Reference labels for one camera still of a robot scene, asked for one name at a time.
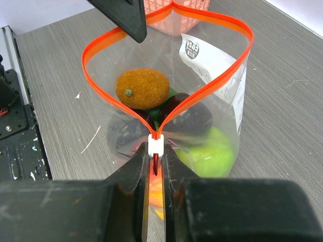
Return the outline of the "pink plastic basket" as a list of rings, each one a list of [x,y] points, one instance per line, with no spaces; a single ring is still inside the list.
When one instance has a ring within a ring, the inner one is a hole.
[[[145,13],[150,14],[155,12],[172,1],[169,0],[144,0]],[[207,11],[210,0],[186,0],[186,1],[175,1],[176,3],[199,10]],[[149,25],[150,27],[159,30],[163,33],[172,36],[180,36],[181,33],[187,33],[200,21],[197,19],[182,16],[172,11],[165,19]]]

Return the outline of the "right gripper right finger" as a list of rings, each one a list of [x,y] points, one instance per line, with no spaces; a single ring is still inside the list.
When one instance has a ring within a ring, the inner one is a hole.
[[[170,145],[163,156],[166,241],[322,241],[322,227],[297,183],[202,178]]]

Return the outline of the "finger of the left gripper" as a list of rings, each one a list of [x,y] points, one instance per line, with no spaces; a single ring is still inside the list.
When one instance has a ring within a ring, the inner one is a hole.
[[[88,2],[137,43],[142,43],[147,37],[143,0],[88,0]]]

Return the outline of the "dark brown toy fruit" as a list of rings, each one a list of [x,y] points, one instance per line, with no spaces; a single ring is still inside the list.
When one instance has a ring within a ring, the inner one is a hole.
[[[107,143],[114,151],[132,154],[142,142],[146,142],[150,130],[141,120],[121,110],[112,114],[107,127]]]

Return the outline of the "dark green toy avocado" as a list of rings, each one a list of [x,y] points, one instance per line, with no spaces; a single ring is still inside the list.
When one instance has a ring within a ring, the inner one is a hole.
[[[166,104],[166,102],[168,101],[168,99],[170,99],[172,96],[176,95],[177,93],[178,92],[175,91],[173,88],[170,88],[169,95],[166,98],[164,103],[162,103],[161,105],[159,105],[155,108],[144,110],[153,119],[156,129],[159,127],[159,118],[160,118],[161,110],[163,109],[163,107]]]

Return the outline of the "light green toy apple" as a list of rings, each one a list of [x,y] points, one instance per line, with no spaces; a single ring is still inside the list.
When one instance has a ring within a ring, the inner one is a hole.
[[[218,128],[211,128],[202,145],[187,151],[175,150],[179,159],[200,177],[227,177],[236,160],[230,139]]]

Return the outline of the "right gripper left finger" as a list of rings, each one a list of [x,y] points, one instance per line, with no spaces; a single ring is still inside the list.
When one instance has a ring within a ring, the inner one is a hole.
[[[147,148],[104,180],[2,182],[1,241],[146,241]]]

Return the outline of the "red yellow toy mango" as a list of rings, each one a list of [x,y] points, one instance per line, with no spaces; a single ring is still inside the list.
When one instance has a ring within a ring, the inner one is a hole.
[[[162,168],[158,168],[155,175],[152,162],[150,163],[149,204],[158,208],[164,206]]]

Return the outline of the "clear zip top bag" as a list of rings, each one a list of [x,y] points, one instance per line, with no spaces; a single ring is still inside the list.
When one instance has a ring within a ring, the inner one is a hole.
[[[162,145],[201,177],[227,177],[237,158],[254,34],[209,1],[92,1],[116,27],[82,54],[108,104],[107,140],[125,163],[150,146],[149,203],[163,217]]]

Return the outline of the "yellow toy pear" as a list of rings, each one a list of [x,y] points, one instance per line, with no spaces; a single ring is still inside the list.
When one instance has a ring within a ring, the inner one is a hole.
[[[162,211],[158,209],[155,209],[154,211],[160,219],[164,220],[164,213]]]

